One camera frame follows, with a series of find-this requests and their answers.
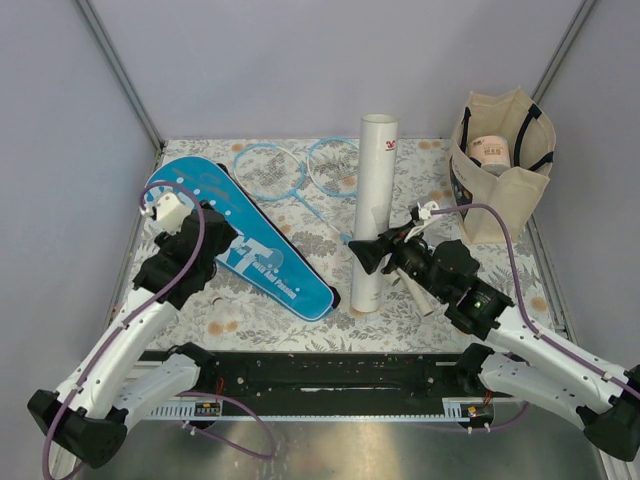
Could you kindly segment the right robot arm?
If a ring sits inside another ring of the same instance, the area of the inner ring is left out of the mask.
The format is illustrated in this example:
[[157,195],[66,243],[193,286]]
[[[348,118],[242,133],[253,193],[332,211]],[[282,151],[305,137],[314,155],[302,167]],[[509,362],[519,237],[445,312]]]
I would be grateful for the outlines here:
[[368,274],[400,270],[445,305],[459,331],[478,338],[455,371],[464,394],[484,389],[519,397],[577,426],[598,449],[625,462],[639,452],[639,370],[582,349],[526,316],[477,275],[459,240],[429,248],[409,226],[349,244]]

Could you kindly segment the white shuttlecock tube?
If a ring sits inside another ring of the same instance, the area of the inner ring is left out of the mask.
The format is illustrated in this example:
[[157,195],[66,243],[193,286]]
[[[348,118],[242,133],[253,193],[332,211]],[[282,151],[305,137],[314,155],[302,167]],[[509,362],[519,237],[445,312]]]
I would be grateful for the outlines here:
[[[390,114],[371,113],[361,118],[354,238],[374,240],[389,228],[394,169],[398,140],[398,119]],[[367,274],[358,259],[353,260],[351,308],[360,313],[378,310],[383,279],[379,271]]]

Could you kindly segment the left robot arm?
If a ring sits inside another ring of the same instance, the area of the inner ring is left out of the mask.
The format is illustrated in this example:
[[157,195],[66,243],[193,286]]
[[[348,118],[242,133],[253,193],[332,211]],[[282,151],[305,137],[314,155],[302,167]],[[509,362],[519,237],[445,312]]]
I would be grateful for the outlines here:
[[138,380],[126,378],[153,337],[214,277],[217,256],[236,236],[225,216],[202,201],[176,234],[157,237],[158,252],[143,262],[91,352],[55,390],[39,389],[28,401],[47,443],[97,469],[159,404],[189,390],[205,395],[214,389],[215,357],[191,342],[172,347],[160,366]]

